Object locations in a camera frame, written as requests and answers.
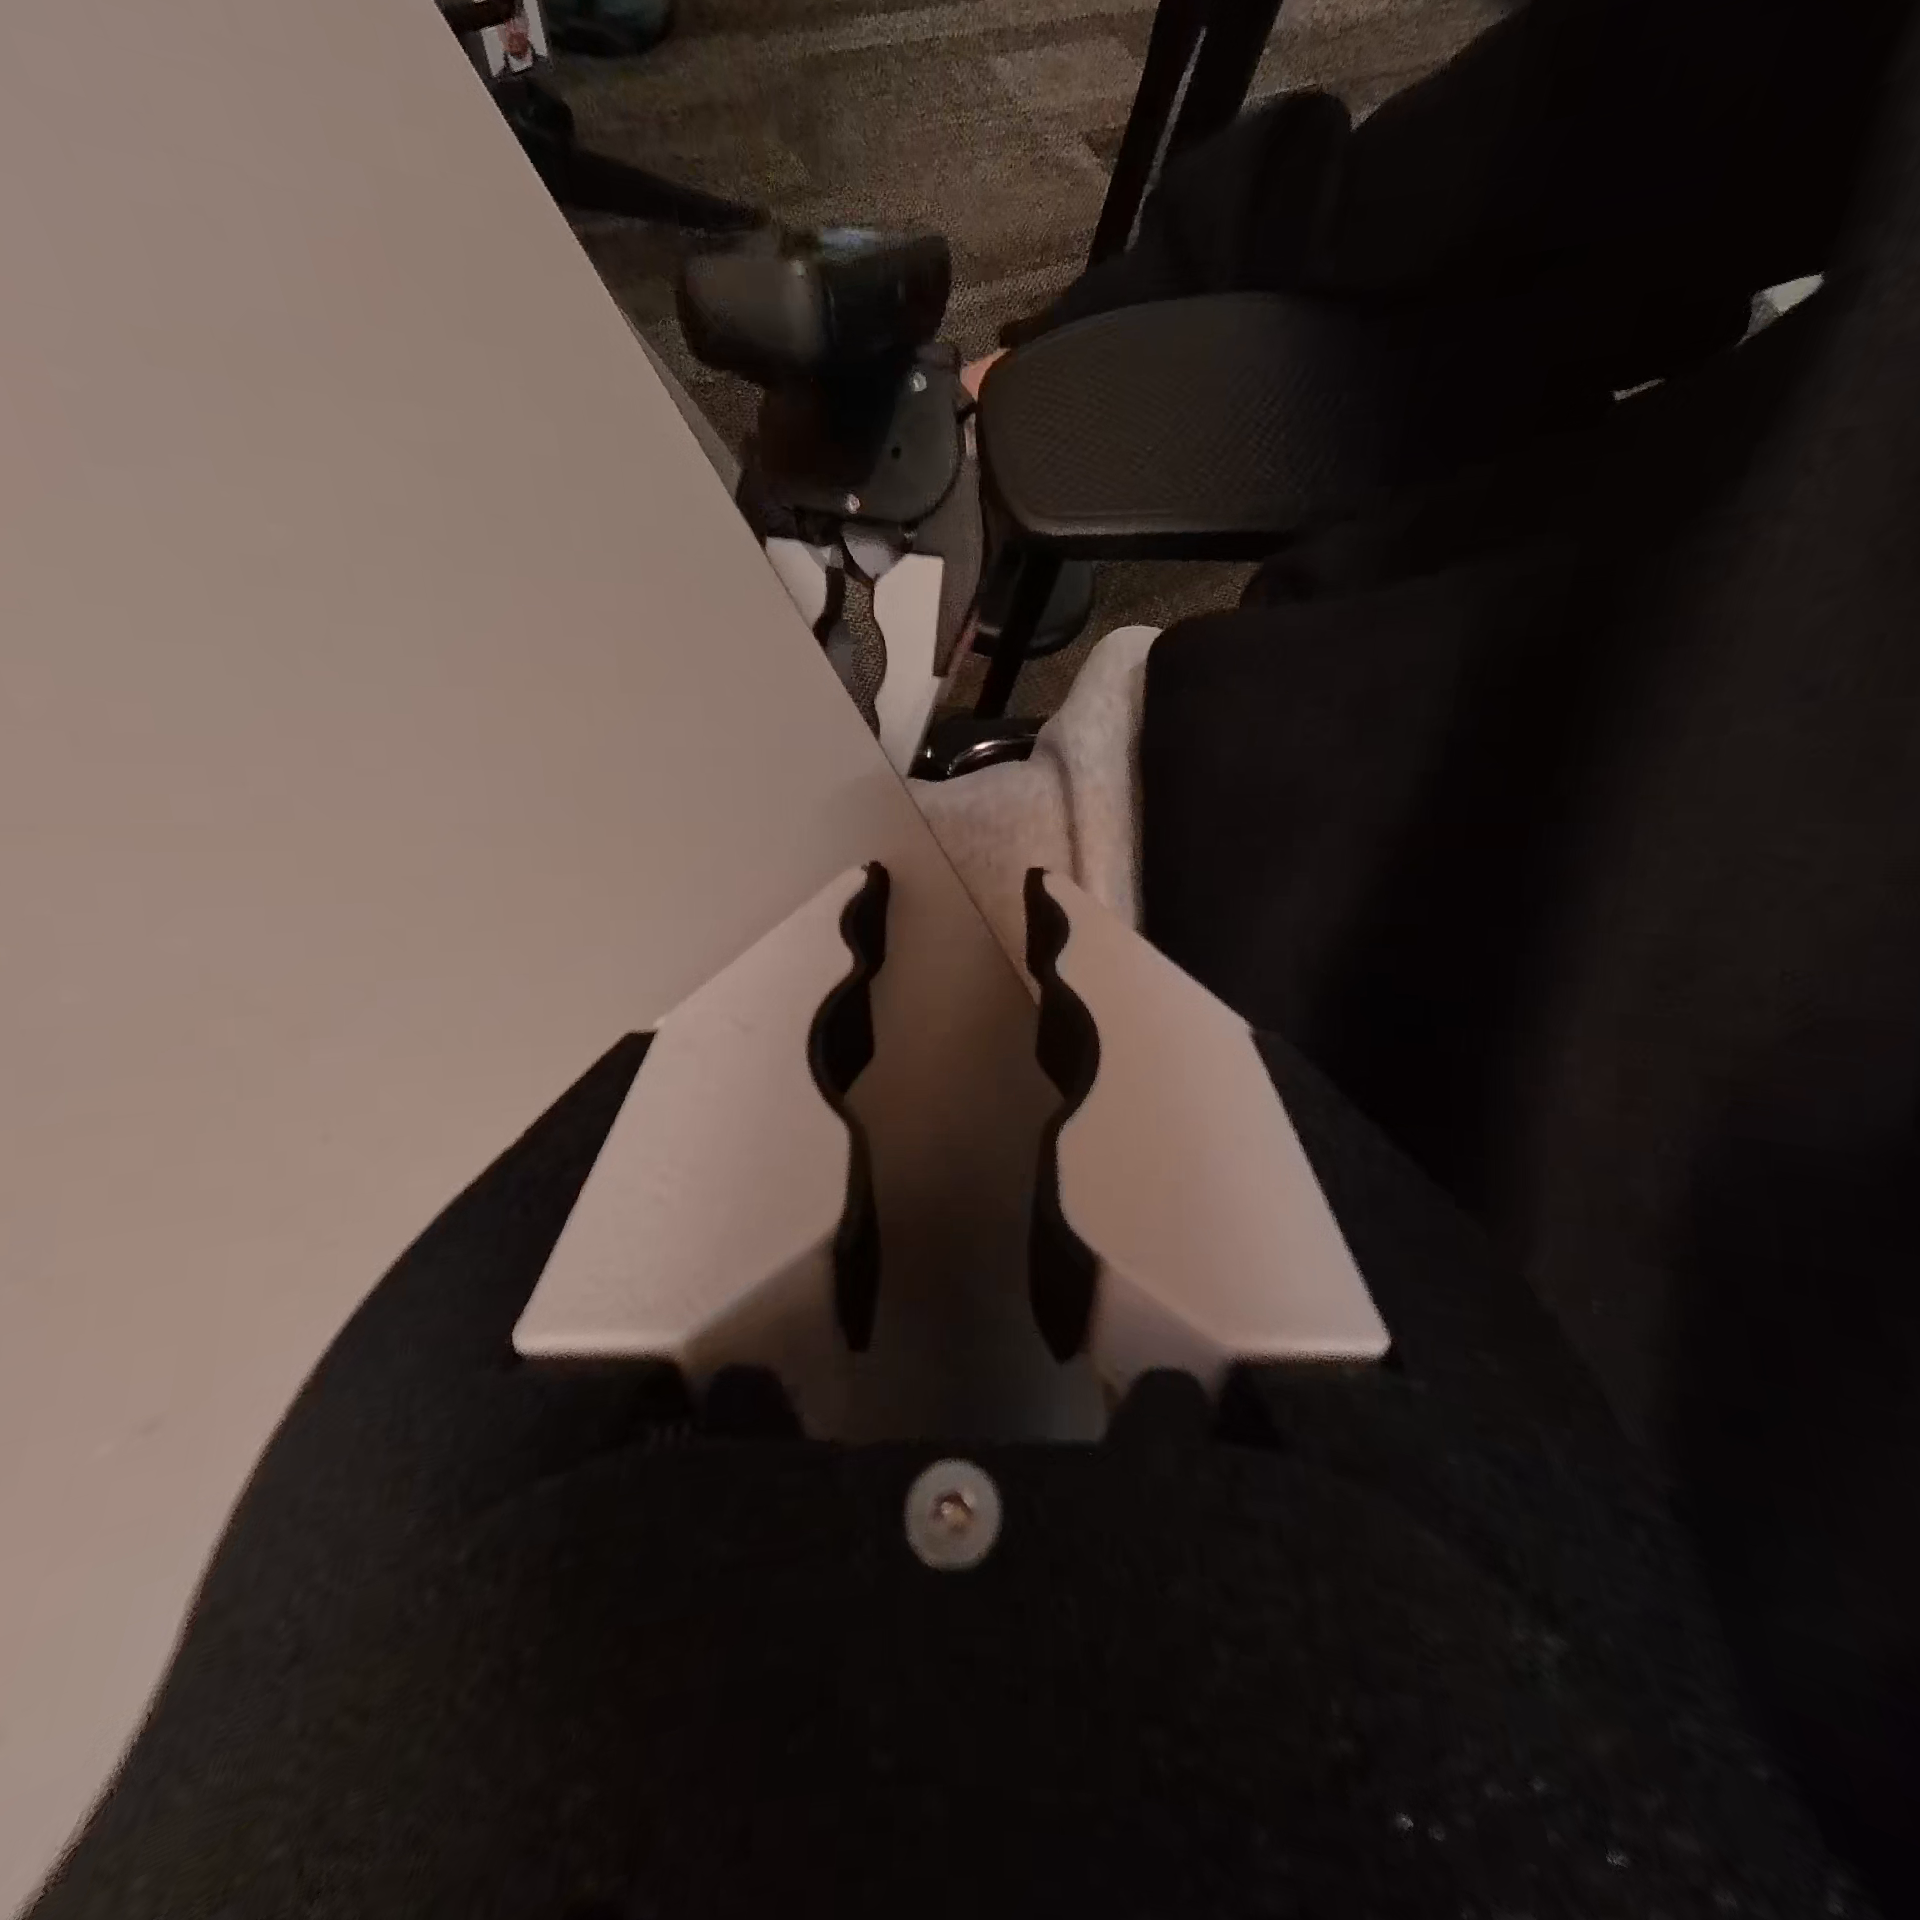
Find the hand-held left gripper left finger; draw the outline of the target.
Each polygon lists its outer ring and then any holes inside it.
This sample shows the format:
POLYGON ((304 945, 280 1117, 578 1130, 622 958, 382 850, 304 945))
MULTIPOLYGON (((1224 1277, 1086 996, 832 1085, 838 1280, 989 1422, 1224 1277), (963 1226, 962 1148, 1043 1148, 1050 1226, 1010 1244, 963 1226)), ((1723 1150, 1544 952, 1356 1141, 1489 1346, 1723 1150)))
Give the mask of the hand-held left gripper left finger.
POLYGON ((516 1358, 764 1373, 812 1439, 860 1427, 881 1226, 854 1087, 875 1063, 888 871, 824 883, 682 997, 516 1321, 516 1358))

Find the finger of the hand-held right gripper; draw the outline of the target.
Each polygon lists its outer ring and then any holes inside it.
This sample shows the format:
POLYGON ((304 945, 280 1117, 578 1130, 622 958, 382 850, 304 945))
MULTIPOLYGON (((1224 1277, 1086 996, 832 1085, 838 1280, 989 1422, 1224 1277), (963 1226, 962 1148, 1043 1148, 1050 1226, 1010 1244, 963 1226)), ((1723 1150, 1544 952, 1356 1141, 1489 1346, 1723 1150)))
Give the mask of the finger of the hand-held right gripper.
POLYGON ((942 692, 947 561, 915 549, 845 549, 848 690, 893 766, 909 766, 942 692))
POLYGON ((857 692, 857 638, 848 627, 848 557, 838 542, 766 537, 766 564, 803 614, 845 692, 857 692))

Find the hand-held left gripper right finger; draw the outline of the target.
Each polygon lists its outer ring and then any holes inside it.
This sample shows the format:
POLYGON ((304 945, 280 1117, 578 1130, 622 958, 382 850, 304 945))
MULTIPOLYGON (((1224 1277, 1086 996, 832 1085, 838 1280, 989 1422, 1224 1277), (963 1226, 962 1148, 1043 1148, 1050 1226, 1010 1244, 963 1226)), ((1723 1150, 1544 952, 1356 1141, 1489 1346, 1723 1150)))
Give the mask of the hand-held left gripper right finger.
POLYGON ((1387 1321, 1254 1031, 1086 889, 1025 877, 1043 1123, 1028 1238, 1049 1355, 1107 1410, 1154 1374, 1380 1365, 1387 1321))

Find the black chair base leg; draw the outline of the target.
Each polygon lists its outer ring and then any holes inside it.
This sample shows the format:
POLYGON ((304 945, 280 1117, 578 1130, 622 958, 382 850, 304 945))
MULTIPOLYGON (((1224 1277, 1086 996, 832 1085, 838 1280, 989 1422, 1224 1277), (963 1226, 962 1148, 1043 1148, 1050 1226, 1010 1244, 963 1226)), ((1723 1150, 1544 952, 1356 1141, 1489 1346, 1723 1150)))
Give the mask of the black chair base leg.
POLYGON ((596 154, 581 142, 572 107, 534 77, 490 83, 490 103, 562 211, 706 233, 760 230, 772 221, 755 205, 728 202, 596 154))

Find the black office chair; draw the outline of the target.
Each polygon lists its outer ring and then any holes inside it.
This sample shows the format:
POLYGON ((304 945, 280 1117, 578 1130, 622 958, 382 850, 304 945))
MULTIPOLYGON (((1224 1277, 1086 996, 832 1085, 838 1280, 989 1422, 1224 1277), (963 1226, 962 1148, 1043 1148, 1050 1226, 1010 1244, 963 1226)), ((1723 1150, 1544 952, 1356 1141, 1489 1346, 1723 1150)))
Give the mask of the black office chair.
POLYGON ((1067 567, 1264 561, 1622 387, 1583 290, 1184 296, 1004 350, 962 428, 989 675, 968 715, 929 726, 908 772, 950 783, 1032 751, 1037 726, 1007 709, 1067 567))

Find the black metal leg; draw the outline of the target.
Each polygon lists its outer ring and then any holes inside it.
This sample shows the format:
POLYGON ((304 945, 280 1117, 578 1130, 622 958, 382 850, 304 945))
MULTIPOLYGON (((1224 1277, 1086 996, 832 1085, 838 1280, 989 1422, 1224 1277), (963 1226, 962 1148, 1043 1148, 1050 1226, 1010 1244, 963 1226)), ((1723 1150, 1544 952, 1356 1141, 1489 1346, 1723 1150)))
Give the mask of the black metal leg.
POLYGON ((1282 4, 1158 4, 1086 266, 1116 259, 1169 158, 1242 107, 1282 4))

